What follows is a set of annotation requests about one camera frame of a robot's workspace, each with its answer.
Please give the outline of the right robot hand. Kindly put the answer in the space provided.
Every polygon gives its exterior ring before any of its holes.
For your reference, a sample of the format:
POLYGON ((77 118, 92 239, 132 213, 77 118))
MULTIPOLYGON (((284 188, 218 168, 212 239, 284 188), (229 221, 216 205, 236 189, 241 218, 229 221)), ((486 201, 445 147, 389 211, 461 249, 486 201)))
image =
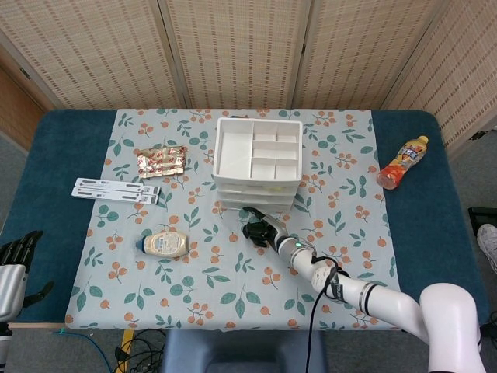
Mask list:
POLYGON ((252 214, 257 219, 255 222, 245 224, 242 228, 243 236, 251 240, 256 246, 270 246, 277 252, 282 242, 290 237, 287 229, 271 215, 253 207, 243 207, 242 210, 252 214))

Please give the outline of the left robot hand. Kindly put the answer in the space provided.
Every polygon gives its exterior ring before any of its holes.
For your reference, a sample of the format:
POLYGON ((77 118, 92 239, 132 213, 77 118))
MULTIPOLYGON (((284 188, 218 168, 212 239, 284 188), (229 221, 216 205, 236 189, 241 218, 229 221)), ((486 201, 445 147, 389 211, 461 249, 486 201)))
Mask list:
POLYGON ((34 252, 43 231, 32 231, 1 245, 1 322, 10 322, 23 309, 44 300, 54 287, 47 282, 32 295, 25 296, 34 252))

